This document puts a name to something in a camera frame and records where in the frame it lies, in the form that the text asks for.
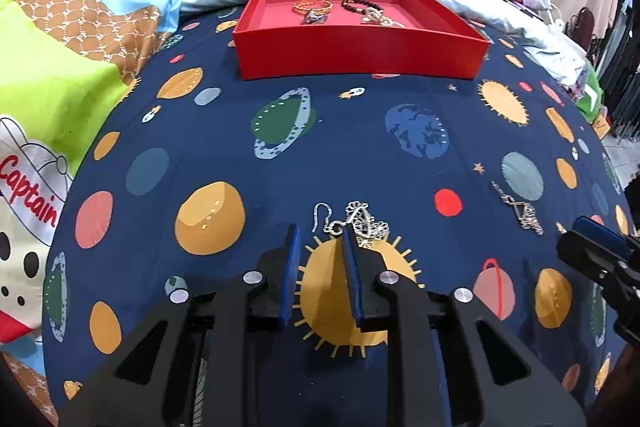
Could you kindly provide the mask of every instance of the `red box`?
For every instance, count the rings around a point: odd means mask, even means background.
[[[234,31],[242,77],[325,73],[475,78],[489,42],[435,0],[369,0],[406,28],[363,24],[342,0],[324,24],[303,25],[299,0],[249,0]]]

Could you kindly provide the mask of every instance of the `blanket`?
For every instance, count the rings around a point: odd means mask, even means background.
[[[182,0],[0,0],[0,344],[40,325],[73,176]]]

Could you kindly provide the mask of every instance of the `silver bolt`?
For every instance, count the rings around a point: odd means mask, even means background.
[[[378,277],[383,284],[396,284],[400,280],[400,276],[390,270],[382,272]]]
[[[172,303],[175,303],[175,304],[182,304],[183,302],[187,302],[188,298],[189,298],[189,292],[182,288],[172,292],[171,295],[169,295],[169,299],[171,300]]]
[[[256,270],[247,272],[242,276],[242,280],[247,284],[257,284],[262,280],[262,274]]]
[[[472,299],[474,298],[473,293],[468,288],[458,288],[456,291],[453,292],[453,296],[456,298],[456,301],[459,301],[462,303],[471,302]]]

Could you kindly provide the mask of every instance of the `silver pendant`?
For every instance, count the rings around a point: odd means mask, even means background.
[[[322,231],[334,237],[340,237],[343,227],[351,223],[356,234],[358,246],[361,248],[373,248],[375,240],[384,239],[389,233],[389,224],[385,221],[376,221],[375,217],[367,210],[369,203],[360,203],[359,201],[351,201],[346,206],[344,210],[346,219],[344,221],[336,220],[332,222],[329,222],[329,218],[332,215],[331,207],[326,203],[316,204],[314,207],[314,227],[311,232],[315,232],[318,228],[319,206],[324,206],[327,209]]]
[[[503,203],[513,207],[516,217],[520,222],[520,226],[524,230],[535,230],[538,235],[543,235],[544,230],[538,221],[536,215],[536,208],[531,203],[525,203],[524,201],[516,201],[512,196],[505,194],[496,182],[491,182],[495,190],[500,194],[500,199]]]

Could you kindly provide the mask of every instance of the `beaded bracelet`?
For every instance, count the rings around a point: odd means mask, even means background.
[[[355,6],[350,6],[351,4],[362,4],[363,6],[368,6],[369,8],[373,8],[374,10],[383,11],[382,7],[378,4],[367,1],[367,0],[344,0],[342,1],[342,7],[345,10],[348,10],[353,13],[364,13],[364,8],[356,8]]]

